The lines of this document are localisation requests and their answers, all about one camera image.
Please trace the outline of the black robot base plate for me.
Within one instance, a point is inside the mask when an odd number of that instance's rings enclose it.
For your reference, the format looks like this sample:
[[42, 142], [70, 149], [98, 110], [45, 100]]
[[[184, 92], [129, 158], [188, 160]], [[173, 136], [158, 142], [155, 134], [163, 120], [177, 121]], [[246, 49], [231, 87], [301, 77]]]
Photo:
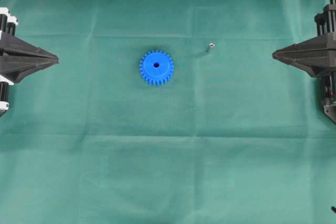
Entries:
[[323, 106], [323, 112], [333, 123], [336, 123], [336, 109], [335, 109], [335, 106], [324, 105]]

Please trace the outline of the black white left-side gripper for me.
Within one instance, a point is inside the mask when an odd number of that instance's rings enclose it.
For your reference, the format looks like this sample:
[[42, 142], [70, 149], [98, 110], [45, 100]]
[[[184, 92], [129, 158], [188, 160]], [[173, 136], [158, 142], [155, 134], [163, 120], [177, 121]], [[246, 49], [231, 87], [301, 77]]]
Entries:
[[26, 76], [59, 63], [56, 55], [15, 37], [18, 19], [7, 7], [1, 7], [1, 111], [9, 108], [9, 86]]

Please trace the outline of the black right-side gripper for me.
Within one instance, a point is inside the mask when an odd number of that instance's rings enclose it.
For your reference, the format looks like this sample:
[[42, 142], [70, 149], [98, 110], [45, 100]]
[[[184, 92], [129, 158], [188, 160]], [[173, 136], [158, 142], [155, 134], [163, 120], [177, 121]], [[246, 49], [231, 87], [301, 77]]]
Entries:
[[306, 72], [312, 78], [320, 77], [320, 93], [323, 106], [335, 106], [335, 57], [299, 58], [285, 57], [288, 54], [335, 50], [335, 4], [324, 7], [323, 13], [314, 18], [318, 36], [298, 44], [278, 49], [274, 59]]

